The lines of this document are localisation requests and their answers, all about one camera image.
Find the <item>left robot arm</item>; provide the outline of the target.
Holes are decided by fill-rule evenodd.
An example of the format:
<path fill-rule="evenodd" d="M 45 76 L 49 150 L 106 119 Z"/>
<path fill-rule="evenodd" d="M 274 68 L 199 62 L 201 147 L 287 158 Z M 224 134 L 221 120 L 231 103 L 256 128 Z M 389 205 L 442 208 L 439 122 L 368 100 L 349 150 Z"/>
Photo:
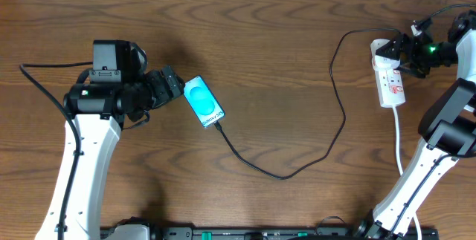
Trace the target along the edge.
<path fill-rule="evenodd" d="M 59 108 L 65 146 L 54 195 L 37 239 L 99 239 L 110 160 L 125 129 L 149 121 L 150 111 L 184 93 L 184 80 L 167 65 L 147 70 L 134 42 L 96 40 L 84 70 Z"/>

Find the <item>white power strip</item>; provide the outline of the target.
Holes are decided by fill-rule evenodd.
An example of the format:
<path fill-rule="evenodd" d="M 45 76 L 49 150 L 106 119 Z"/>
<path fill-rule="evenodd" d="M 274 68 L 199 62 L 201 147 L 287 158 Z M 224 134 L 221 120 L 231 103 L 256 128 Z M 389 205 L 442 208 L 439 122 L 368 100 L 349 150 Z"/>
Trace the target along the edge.
<path fill-rule="evenodd" d="M 371 64 L 376 76 L 379 103 L 382 108 L 393 108 L 405 102 L 402 76 L 397 70 L 400 61 L 379 56 L 376 51 L 389 43 L 388 39 L 375 39 L 370 44 Z"/>

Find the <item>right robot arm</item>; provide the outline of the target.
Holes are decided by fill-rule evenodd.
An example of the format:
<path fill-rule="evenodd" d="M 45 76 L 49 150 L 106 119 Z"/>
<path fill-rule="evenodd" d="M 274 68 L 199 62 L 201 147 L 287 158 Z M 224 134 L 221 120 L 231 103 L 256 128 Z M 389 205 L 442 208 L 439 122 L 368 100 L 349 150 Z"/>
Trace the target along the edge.
<path fill-rule="evenodd" d="M 419 123 L 420 140 L 411 162 L 369 218 L 354 230 L 356 239 L 403 239 L 411 219 L 439 179 L 464 158 L 475 156 L 475 122 L 461 111 L 475 112 L 475 5 L 454 18 L 444 42 L 434 42 L 430 16 L 413 22 L 412 34 L 376 39 L 372 66 L 381 90 L 398 94 L 394 77 L 406 73 L 423 79 L 432 68 L 457 66 L 457 79 Z"/>

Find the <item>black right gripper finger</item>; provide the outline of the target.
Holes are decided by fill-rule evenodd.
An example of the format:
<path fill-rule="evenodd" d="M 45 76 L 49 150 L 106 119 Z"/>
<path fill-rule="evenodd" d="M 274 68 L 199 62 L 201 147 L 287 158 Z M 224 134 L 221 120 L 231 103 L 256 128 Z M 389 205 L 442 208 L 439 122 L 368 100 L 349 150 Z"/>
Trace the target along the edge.
<path fill-rule="evenodd" d="M 416 77 L 418 79 L 425 79 L 426 77 L 426 73 L 425 72 L 422 72 L 420 69 L 418 68 L 412 68 L 412 67 L 404 67 L 404 66 L 399 66 L 396 68 L 398 71 L 402 72 L 402 73 L 405 73 L 405 74 L 408 74 L 412 77 Z"/>
<path fill-rule="evenodd" d="M 409 37 L 407 34 L 400 33 L 385 43 L 383 46 L 376 49 L 376 55 L 384 58 L 400 60 L 401 52 L 404 46 L 408 43 Z"/>

